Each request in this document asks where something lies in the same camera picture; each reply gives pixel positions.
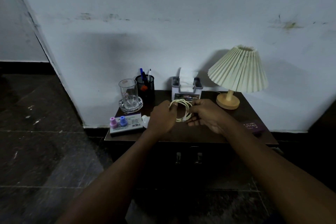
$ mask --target wooden lamp base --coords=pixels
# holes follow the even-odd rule
[[[240,101],[233,95],[233,91],[229,90],[227,93],[221,93],[217,96],[217,104],[224,109],[234,110],[237,109]]]

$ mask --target person's right arm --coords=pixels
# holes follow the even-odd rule
[[[287,223],[336,223],[336,194],[254,137],[209,99],[189,108],[188,125],[207,125],[224,135],[263,186]]]

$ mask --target tabletop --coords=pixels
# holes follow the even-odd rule
[[[202,91],[202,99],[211,99],[216,103],[216,97],[218,93],[214,91]],[[262,122],[257,113],[251,107],[249,102],[246,100],[244,95],[240,92],[235,92],[234,95],[239,98],[240,105],[236,110],[226,110],[228,114],[233,116],[237,121],[253,121],[258,120]],[[143,107],[136,113],[141,113],[141,115],[150,116],[151,111],[154,106],[160,104],[164,100],[171,101],[171,91],[170,90],[155,90],[155,100],[152,103],[144,103]],[[179,107],[178,117],[184,115],[184,107]],[[124,114],[120,109],[115,114],[115,117],[127,115]],[[142,134],[144,129],[137,129],[131,132],[116,133],[111,136],[110,131],[108,131],[105,140],[107,141],[136,141]],[[266,128],[264,132],[256,135],[263,143],[267,145],[275,145],[278,142],[275,140],[271,132]],[[202,126],[188,126],[185,122],[176,122],[174,127],[169,133],[166,133],[160,140],[160,142],[184,142],[184,143],[228,143],[222,135],[212,132],[208,127]]]

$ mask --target black mesh pen holder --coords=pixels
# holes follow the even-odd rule
[[[138,95],[139,97],[142,98],[142,101],[144,103],[149,103],[149,102],[153,102],[154,98],[155,98],[155,94],[154,94],[154,77],[150,75],[150,77],[148,77],[148,74],[146,74],[147,80],[148,80],[148,85],[146,86],[144,81],[141,78],[141,75],[137,76],[135,78],[136,80],[136,84],[138,87]]]

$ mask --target drinking glass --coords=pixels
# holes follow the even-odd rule
[[[135,108],[139,105],[137,81],[124,79],[119,82],[121,97],[126,109]]]

